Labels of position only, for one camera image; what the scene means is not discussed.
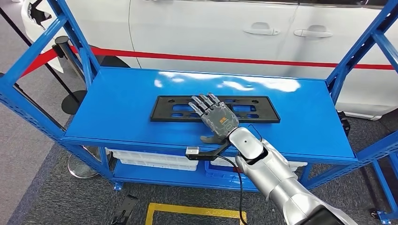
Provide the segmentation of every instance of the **blue storage bin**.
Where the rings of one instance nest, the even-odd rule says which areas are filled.
[[[221,178],[239,182],[239,176],[237,172],[235,172],[234,168],[230,166],[212,165],[209,161],[205,161],[205,171],[207,177]],[[251,181],[243,173],[240,175],[242,177],[243,183],[251,183]]]

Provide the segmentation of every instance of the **blue shelf surface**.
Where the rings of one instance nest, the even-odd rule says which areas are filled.
[[[279,124],[255,128],[288,160],[356,161],[324,80],[102,67],[63,141],[113,149],[184,155],[186,146],[213,150],[203,123],[151,122],[159,95],[269,96]],[[229,148],[225,155],[233,156]]]
[[[196,171],[163,169],[148,166],[123,164],[117,161],[115,167],[116,181],[182,186],[192,188],[216,188],[226,190],[240,190],[239,181],[207,177],[205,163],[198,163]],[[244,191],[258,192],[250,181],[243,182]]]

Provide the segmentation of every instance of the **robotic arm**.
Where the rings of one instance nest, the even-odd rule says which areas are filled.
[[[193,160],[214,160],[231,144],[239,154],[238,167],[257,189],[271,200],[283,214],[287,225],[357,225],[347,214],[323,202],[297,181],[289,162],[265,139],[258,140],[248,129],[238,127],[236,115],[209,93],[193,96],[198,104],[189,103],[203,122],[214,132],[214,137],[201,137],[205,143],[222,147],[211,153],[187,150]]]

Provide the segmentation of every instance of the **red barrier rope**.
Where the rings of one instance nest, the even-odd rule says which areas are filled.
[[[72,51],[77,53],[76,49],[71,46]],[[234,59],[234,58],[219,58],[219,57],[205,57],[205,56],[191,56],[191,55],[176,55],[164,53],[151,53],[151,52],[133,52],[123,50],[112,50],[103,48],[91,48],[94,55],[108,55],[108,56],[126,56],[137,58],[151,58],[151,59],[167,59],[167,60],[192,60],[192,61],[210,61],[210,62],[232,62],[232,63],[250,63],[250,64],[267,64],[267,65],[280,65],[280,66],[298,66],[298,67],[327,67],[334,68],[337,63],[326,62],[295,62],[295,61],[275,61],[275,60],[249,60],[249,59]],[[22,76],[30,73],[38,67],[44,65],[48,61],[57,56],[53,49],[40,54],[32,64],[26,69]],[[393,70],[392,65],[377,65],[377,64],[357,64],[355,69],[383,69]]]

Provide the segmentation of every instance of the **white car body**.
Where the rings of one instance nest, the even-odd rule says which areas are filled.
[[[26,33],[36,40],[55,15],[37,24],[25,0]],[[116,50],[254,60],[338,63],[382,6],[200,0],[67,0],[90,45]],[[386,36],[398,44],[397,24]],[[66,35],[64,30],[57,34]],[[51,48],[52,41],[45,50]],[[333,68],[120,57],[131,68],[326,78]],[[389,64],[374,46],[360,64]],[[62,71],[58,59],[50,62]],[[376,120],[398,108],[395,70],[354,69],[336,105]]]

